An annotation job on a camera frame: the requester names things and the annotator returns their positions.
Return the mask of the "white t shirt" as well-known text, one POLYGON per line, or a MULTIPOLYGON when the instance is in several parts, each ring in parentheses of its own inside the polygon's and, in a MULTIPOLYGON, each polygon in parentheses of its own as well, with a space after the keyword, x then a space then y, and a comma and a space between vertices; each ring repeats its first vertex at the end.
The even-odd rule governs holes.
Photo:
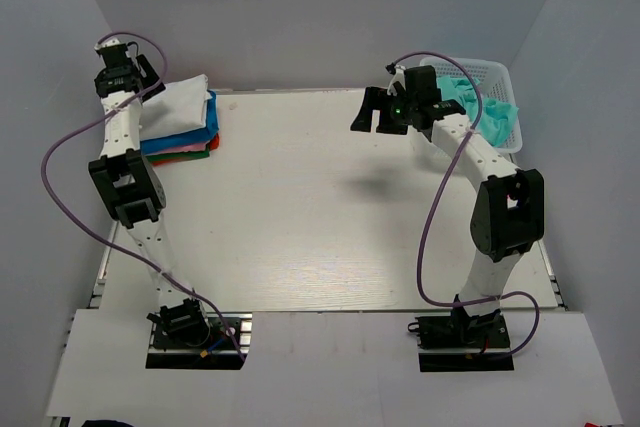
POLYGON ((205 74, 166 84, 164 91, 143 102, 140 139, 152 140, 203 128, 210 99, 205 74))

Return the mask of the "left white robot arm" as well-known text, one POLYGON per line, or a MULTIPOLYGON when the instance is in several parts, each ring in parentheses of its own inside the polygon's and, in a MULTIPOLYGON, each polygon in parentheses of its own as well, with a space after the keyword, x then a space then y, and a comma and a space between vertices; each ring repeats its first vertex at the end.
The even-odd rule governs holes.
POLYGON ((143 101, 162 89, 144 56, 132 59, 117 39, 96 47, 105 67, 94 79, 105 122, 104 143, 89 163, 90 177, 109 215, 135 242, 136 256, 150 269, 158 309, 148 319, 168 338, 191 346, 205 343, 211 321, 181 278, 166 233, 166 196, 140 143, 143 101))

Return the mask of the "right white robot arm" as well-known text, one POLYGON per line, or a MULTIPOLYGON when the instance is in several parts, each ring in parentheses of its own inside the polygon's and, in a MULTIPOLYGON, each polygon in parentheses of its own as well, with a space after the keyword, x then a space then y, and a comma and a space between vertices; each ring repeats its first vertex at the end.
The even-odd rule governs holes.
POLYGON ((444 152, 470 182, 476 200, 470 234, 476 248, 467 280, 454 298, 453 337, 472 346, 497 315, 521 257, 544 234, 544 179, 502 156, 474 127, 458 100, 445 98, 431 65, 387 67, 385 89, 368 87, 350 128, 404 135, 415 129, 444 152))

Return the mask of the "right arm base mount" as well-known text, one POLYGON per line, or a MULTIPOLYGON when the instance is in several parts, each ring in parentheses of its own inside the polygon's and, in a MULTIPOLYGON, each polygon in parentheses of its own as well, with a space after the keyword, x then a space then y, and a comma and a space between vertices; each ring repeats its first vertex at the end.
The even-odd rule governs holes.
POLYGON ((450 315, 416 317, 407 325, 417 338, 421 373, 509 372, 514 370, 505 318, 462 330, 450 315))

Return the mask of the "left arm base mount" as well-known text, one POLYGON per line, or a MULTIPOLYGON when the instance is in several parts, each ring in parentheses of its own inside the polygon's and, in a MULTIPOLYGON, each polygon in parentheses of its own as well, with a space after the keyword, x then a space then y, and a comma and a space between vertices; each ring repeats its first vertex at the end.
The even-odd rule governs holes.
POLYGON ((226 329, 220 319, 208 316, 208 327, 195 334, 193 340, 171 338, 153 324, 147 350, 147 370, 239 371, 244 361, 236 351, 232 338, 242 355, 247 357, 252 335, 251 314, 225 316, 226 329))

